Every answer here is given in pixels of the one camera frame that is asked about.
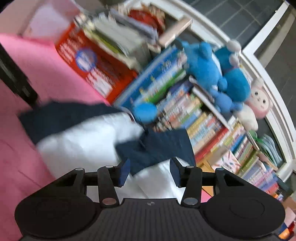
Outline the navy and white jacket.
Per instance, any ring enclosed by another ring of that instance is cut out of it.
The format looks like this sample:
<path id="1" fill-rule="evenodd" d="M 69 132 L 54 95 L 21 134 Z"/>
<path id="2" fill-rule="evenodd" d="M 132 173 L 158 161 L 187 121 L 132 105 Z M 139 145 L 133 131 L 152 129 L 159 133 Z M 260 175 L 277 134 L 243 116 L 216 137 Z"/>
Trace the navy and white jacket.
<path id="1" fill-rule="evenodd" d="M 86 172 L 130 160 L 119 199 L 182 199 L 170 173 L 170 159 L 194 166 L 185 129 L 155 132 L 135 122 L 129 113 L 106 104 L 50 102 L 19 115 L 27 135 L 49 172 L 59 178 L 75 168 Z"/>

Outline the wooden drawer organizer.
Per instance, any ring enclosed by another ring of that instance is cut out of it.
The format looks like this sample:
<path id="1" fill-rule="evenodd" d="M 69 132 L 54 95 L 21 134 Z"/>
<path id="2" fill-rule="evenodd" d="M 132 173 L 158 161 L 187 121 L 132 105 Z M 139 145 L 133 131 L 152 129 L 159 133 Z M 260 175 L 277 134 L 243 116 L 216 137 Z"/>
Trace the wooden drawer organizer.
<path id="1" fill-rule="evenodd" d="M 203 172 L 210 172 L 210 173 L 215 172 L 207 160 L 198 162 L 197 167 L 201 168 Z"/>

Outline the pocket label printer box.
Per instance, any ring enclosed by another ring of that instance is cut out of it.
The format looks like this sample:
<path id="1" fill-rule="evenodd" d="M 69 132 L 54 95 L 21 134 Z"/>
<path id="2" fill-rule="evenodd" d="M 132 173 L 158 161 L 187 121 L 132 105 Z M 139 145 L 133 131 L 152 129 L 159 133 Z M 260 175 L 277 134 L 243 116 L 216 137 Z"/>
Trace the pocket label printer box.
<path id="1" fill-rule="evenodd" d="M 237 158 L 227 147 L 220 147 L 217 149 L 211 157 L 208 159 L 208 163 L 213 170 L 217 168 L 224 168 L 231 173 L 237 173 L 240 169 L 241 164 L 238 162 Z"/>

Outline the blue plush ball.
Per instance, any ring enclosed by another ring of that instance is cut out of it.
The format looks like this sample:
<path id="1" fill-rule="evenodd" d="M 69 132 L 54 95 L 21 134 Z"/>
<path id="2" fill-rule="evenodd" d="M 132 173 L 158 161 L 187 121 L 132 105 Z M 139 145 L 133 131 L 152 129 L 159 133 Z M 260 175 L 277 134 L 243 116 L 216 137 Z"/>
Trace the blue plush ball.
<path id="1" fill-rule="evenodd" d="M 143 124 L 152 123 L 158 116 L 158 109 L 153 103 L 144 102 L 132 109 L 136 121 Z"/>

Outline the row of books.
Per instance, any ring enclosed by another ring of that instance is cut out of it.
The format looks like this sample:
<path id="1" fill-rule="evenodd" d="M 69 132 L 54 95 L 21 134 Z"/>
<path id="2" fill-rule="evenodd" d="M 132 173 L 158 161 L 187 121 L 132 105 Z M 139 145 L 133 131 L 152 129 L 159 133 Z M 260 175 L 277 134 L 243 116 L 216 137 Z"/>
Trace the row of books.
<path id="1" fill-rule="evenodd" d="M 234 112 L 221 114 L 217 111 L 214 98 L 186 73 L 186 67 L 183 48 L 168 47 L 114 105 L 132 112 L 141 103 L 153 103 L 158 116 L 144 125 L 159 132 L 185 129 L 196 164 L 208 161 L 220 147 L 227 147 L 241 164 L 236 175 L 282 200 L 283 183 L 278 176 L 282 158 L 274 140 L 266 134 L 258 137 L 257 131 L 246 131 Z"/>

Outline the blue plush toy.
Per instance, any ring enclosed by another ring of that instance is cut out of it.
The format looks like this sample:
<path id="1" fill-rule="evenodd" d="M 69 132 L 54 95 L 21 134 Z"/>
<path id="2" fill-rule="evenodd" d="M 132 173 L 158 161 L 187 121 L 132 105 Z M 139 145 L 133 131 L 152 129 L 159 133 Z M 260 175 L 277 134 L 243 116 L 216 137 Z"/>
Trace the blue plush toy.
<path id="1" fill-rule="evenodd" d="M 230 40 L 213 51 L 208 42 L 180 42 L 187 57 L 186 73 L 214 98 L 221 114 L 240 112 L 250 95 L 250 85 L 239 67 L 241 45 Z"/>

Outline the pink white plush toy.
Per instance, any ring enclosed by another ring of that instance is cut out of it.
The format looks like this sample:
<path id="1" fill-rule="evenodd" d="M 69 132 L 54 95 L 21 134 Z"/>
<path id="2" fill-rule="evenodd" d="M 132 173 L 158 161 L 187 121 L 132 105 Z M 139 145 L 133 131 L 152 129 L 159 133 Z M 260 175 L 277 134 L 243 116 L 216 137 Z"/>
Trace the pink white plush toy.
<path id="1" fill-rule="evenodd" d="M 250 96 L 243 103 L 243 108 L 233 114 L 239 119 L 246 131 L 257 131 L 257 120 L 265 118 L 273 108 L 273 102 L 263 89 L 263 84 L 262 78 L 254 80 L 251 85 Z"/>

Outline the red plastic crate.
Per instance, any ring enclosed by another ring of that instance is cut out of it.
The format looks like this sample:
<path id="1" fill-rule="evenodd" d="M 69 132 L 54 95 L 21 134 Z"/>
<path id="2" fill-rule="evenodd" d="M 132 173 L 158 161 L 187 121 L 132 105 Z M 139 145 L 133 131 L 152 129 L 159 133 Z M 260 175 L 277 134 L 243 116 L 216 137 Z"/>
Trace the red plastic crate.
<path id="1" fill-rule="evenodd" d="M 137 72 L 109 55 L 71 23 L 56 43 L 61 58 L 112 104 L 137 77 Z"/>

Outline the stack of papers and magazines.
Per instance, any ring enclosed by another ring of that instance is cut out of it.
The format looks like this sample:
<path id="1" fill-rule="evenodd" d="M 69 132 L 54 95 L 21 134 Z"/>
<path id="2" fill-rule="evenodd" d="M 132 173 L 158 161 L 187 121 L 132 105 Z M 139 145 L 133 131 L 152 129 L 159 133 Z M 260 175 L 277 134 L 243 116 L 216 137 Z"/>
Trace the stack of papers and magazines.
<path id="1" fill-rule="evenodd" d="M 155 27 L 129 17 L 124 8 L 92 15 L 79 13 L 74 24 L 104 51 L 138 72 L 148 65 L 149 47 L 159 39 Z"/>

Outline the white board panel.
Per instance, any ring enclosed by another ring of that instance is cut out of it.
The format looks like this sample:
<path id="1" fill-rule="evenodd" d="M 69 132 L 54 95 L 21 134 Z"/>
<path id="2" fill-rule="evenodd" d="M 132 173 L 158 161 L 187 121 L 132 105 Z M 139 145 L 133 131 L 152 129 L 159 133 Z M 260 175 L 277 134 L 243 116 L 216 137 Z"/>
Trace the white board panel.
<path id="1" fill-rule="evenodd" d="M 80 10 L 75 1 L 43 1 L 30 17 L 22 36 L 56 43 Z"/>

